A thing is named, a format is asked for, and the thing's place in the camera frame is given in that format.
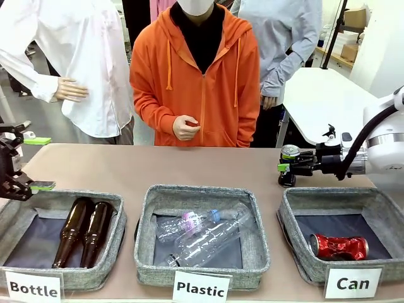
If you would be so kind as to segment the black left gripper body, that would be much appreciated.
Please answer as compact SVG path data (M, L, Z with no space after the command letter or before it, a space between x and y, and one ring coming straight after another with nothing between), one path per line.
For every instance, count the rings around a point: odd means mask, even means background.
M15 151L10 143L11 140L1 138L1 185L6 182L7 177L14 175L13 156Z

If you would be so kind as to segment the person's right hand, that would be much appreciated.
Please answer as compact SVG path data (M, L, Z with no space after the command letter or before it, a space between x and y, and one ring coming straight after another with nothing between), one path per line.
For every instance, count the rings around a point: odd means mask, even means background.
M187 115L176 117L172 126L175 137L180 141L192 140L200 128L198 121Z

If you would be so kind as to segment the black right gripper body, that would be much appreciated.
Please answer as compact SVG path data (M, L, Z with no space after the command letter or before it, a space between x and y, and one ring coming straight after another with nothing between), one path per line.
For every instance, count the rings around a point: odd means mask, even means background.
M327 146L325 143L316 145L316 163L314 170L320 170L323 174L336 174L341 166L341 144Z

